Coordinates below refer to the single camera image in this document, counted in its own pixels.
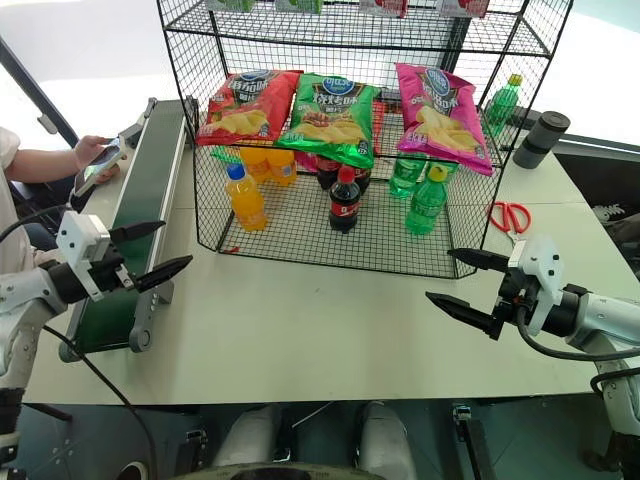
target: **green conveyor belt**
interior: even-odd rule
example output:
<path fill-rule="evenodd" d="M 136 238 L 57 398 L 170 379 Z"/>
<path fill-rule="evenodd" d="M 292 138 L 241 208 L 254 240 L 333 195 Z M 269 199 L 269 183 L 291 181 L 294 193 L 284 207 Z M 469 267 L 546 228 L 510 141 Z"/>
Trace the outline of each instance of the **green conveyor belt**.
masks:
<path fill-rule="evenodd" d="M 183 116 L 178 100 L 156 104 L 138 146 L 113 227 L 160 218 Z M 130 272 L 146 272 L 152 243 L 153 235 L 148 235 L 118 246 Z M 121 290 L 98 303 L 87 301 L 73 336 L 79 350 L 89 353 L 127 347 L 138 296 L 136 291 Z"/>

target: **pink chip bag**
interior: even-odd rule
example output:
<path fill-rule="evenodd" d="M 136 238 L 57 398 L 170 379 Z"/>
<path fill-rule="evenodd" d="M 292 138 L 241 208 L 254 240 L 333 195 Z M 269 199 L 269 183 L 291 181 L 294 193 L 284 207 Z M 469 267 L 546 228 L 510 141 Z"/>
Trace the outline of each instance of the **pink chip bag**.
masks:
<path fill-rule="evenodd" d="M 475 87 L 437 68 L 397 63 L 396 70 L 405 129 L 398 149 L 453 160 L 490 176 L 491 160 L 473 103 Z"/>

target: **smartphone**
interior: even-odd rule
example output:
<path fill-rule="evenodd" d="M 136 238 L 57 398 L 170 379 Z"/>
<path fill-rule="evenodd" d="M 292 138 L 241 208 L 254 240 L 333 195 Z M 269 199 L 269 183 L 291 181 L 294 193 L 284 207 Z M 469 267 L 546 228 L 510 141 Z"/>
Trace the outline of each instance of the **smartphone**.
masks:
<path fill-rule="evenodd" d="M 122 158 L 122 155 L 120 139 L 116 137 L 105 146 L 93 162 L 78 172 L 74 182 L 73 195 L 76 197 L 84 195 L 96 183 L 98 177 L 113 167 Z"/>

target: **wire shelf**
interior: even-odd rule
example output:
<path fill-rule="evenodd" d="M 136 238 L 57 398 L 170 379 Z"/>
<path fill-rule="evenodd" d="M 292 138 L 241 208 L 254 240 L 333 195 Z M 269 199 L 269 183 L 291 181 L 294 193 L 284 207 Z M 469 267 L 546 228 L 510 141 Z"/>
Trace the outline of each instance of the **wire shelf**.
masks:
<path fill-rule="evenodd" d="M 269 224 L 262 232 L 245 232 L 224 190 L 226 164 L 211 156 L 215 147 L 195 148 L 201 245 L 225 254 L 398 274 L 461 278 L 474 272 L 446 252 L 482 247 L 487 209 L 523 119 L 512 118 L 487 138 L 493 175 L 461 166 L 434 230 L 413 235 L 404 225 L 410 200 L 392 197 L 388 185 L 404 131 L 395 63 L 438 67 L 470 81 L 480 111 L 518 73 L 523 77 L 518 105 L 528 112 L 572 1 L 491 0 L 484 19 L 443 18 L 435 4 L 409 0 L 407 16 L 396 19 L 363 15 L 355 0 L 325 1 L 320 15 L 277 12 L 272 1 L 262 0 L 250 13 L 209 12 L 204 0 L 158 0 L 192 137 L 206 117 L 209 98 L 231 73 L 290 69 L 344 76 L 381 87 L 386 105 L 372 181 L 358 224 L 347 234 L 331 230 L 328 194 L 305 172 L 289 187 L 260 186 Z"/>

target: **yellow bottle cap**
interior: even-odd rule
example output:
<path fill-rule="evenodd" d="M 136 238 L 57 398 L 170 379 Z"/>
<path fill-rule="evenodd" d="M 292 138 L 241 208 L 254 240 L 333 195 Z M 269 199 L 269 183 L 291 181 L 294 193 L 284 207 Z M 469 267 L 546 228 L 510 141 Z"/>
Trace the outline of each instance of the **yellow bottle cap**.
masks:
<path fill-rule="evenodd" d="M 432 182 L 444 182 L 447 179 L 447 170 L 439 165 L 434 165 L 429 170 L 428 177 Z"/>
<path fill-rule="evenodd" d="M 514 73 L 509 77 L 509 85 L 519 87 L 521 84 L 522 84 L 522 75 L 518 75 Z"/>

